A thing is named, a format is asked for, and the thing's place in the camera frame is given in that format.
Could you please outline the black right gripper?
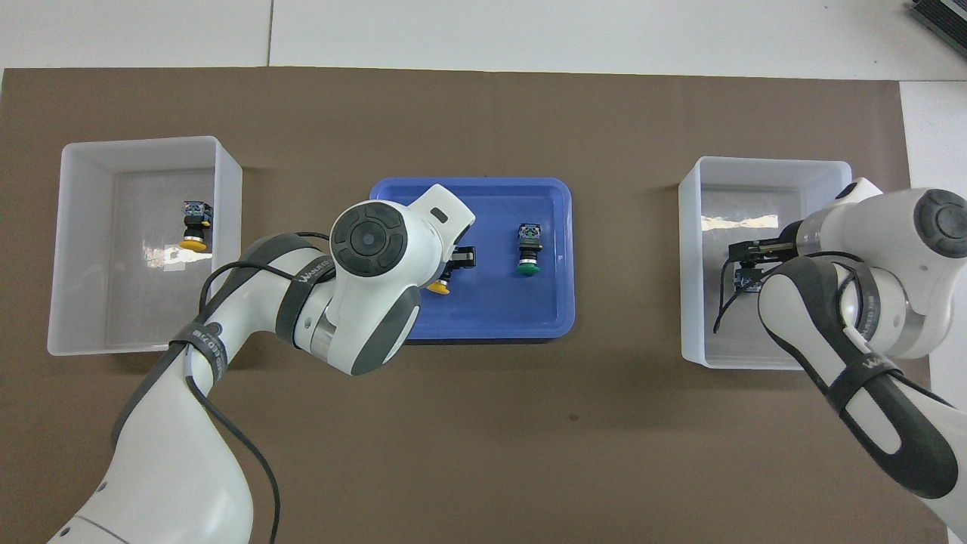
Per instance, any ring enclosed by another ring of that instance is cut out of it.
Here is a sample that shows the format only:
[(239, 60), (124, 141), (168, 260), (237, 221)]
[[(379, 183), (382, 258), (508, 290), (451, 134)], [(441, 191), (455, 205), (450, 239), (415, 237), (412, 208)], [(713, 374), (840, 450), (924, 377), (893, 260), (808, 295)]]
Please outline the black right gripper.
[(783, 263), (798, 257), (794, 241), (778, 238), (747, 240), (728, 246), (728, 261), (742, 267), (756, 267), (765, 263)]

